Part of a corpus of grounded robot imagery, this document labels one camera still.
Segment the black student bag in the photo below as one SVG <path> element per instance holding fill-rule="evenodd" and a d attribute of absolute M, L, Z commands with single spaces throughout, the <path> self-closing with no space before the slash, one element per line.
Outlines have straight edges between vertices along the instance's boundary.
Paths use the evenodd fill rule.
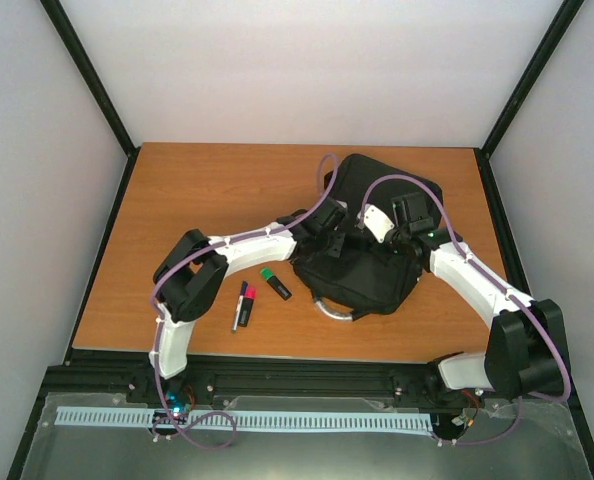
<path fill-rule="evenodd" d="M 412 292 L 422 268 L 407 256 L 378 243 L 367 228 L 358 227 L 365 193 L 374 181 L 405 172 L 368 156 L 353 153 L 339 165 L 337 176 L 325 176 L 332 189 L 326 197 L 347 204 L 340 230 L 346 233 L 341 257 L 290 259 L 295 275 L 311 291 L 351 309 L 354 319 L 395 312 Z"/>

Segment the green highlighter marker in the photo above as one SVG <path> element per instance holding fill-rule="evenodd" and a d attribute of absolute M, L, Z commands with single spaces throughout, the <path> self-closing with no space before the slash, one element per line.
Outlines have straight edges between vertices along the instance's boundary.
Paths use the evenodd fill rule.
<path fill-rule="evenodd" d="M 275 291 L 284 301 L 287 301 L 292 297 L 292 293 L 289 291 L 289 289 L 269 268 L 262 268 L 260 275 L 263 280 L 272 288 L 272 290 Z"/>

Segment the pink highlighter marker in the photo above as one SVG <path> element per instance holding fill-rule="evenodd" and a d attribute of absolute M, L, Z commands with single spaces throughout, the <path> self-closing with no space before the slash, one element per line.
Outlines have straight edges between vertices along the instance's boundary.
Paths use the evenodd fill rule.
<path fill-rule="evenodd" d="M 237 320 L 238 327 L 245 328 L 248 326 L 253 311 L 255 299 L 256 288 L 253 286 L 248 286 L 240 306 L 240 312 Z"/>

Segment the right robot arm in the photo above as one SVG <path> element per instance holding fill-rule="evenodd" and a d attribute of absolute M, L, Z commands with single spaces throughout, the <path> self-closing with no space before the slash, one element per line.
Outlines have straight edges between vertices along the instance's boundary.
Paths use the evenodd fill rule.
<path fill-rule="evenodd" d="M 449 285 L 488 328 L 485 352 L 438 362 L 446 388 L 482 389 L 508 400 L 525 395 L 553 403 L 569 399 L 568 367 L 547 326 L 549 318 L 561 318 L 554 302 L 538 302 L 513 288 L 448 229 L 411 235 L 393 228 L 380 242 Z"/>

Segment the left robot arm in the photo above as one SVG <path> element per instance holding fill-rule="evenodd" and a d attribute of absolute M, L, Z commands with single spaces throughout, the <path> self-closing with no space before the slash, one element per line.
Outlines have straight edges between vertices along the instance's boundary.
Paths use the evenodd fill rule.
<path fill-rule="evenodd" d="M 154 275 L 151 305 L 156 312 L 154 346 L 149 353 L 155 373 L 149 388 L 163 402 L 185 390 L 181 372 L 195 322 L 212 307 L 224 279 L 254 266 L 286 261 L 320 241 L 342 222 L 342 213 L 283 217 L 260 229 L 207 237 L 186 232 Z"/>

